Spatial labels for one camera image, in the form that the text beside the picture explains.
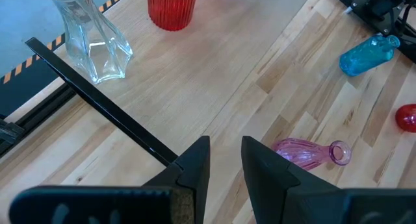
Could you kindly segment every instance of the gray floor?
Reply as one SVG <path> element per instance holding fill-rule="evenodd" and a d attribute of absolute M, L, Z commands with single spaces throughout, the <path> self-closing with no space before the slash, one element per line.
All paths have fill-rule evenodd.
<path fill-rule="evenodd" d="M 94 0 L 96 5 L 105 1 Z M 24 44 L 29 38 L 46 44 L 64 32 L 52 0 L 0 0 L 0 16 L 0 77 L 33 55 Z"/>

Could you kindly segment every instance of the red glass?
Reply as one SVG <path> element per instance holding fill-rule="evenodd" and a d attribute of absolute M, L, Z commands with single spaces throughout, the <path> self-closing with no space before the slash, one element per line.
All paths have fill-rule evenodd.
<path fill-rule="evenodd" d="M 192 19 L 195 0 L 148 0 L 149 16 L 160 28 L 178 31 Z"/>
<path fill-rule="evenodd" d="M 416 104 L 404 105 L 396 112 L 397 125 L 408 132 L 416 132 Z"/>
<path fill-rule="evenodd" d="M 287 138 L 273 145 L 273 150 L 304 170 L 313 169 L 325 162 L 345 166 L 351 160 L 351 149 L 342 141 L 321 146 L 306 140 Z"/>

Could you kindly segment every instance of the wooden tabletop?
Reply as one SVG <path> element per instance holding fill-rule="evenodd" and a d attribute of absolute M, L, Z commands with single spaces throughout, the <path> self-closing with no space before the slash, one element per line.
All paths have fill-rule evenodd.
<path fill-rule="evenodd" d="M 338 0 L 197 0 L 179 32 L 154 26 L 146 4 L 121 0 L 106 13 L 135 58 L 126 79 L 98 88 L 177 154 L 211 137 L 206 223 L 254 222 L 244 135 L 268 146 L 289 136 L 343 140 L 351 163 L 312 173 L 342 188 L 416 187 L 416 134 L 394 122 L 398 107 L 416 103 L 414 65 L 397 51 L 347 77 L 339 55 L 372 33 Z M 13 197 L 37 184 L 140 186 L 163 168 L 74 97 L 0 159 L 0 222 Z"/>

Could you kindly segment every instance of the pink vase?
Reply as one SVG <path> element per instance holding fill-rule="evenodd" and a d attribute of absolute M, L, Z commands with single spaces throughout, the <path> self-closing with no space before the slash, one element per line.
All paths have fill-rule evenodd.
<path fill-rule="evenodd" d="M 321 146 L 306 140 L 287 138 L 273 145 L 273 150 L 304 170 L 313 169 L 325 162 L 345 166 L 351 160 L 351 149 L 342 141 Z"/>

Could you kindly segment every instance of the blue glass bottle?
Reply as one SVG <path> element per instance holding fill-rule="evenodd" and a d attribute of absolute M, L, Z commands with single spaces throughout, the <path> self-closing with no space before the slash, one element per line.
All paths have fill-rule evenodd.
<path fill-rule="evenodd" d="M 399 46 L 400 40 L 396 36 L 372 36 L 341 55 L 339 67 L 351 77 L 359 75 L 391 60 Z"/>

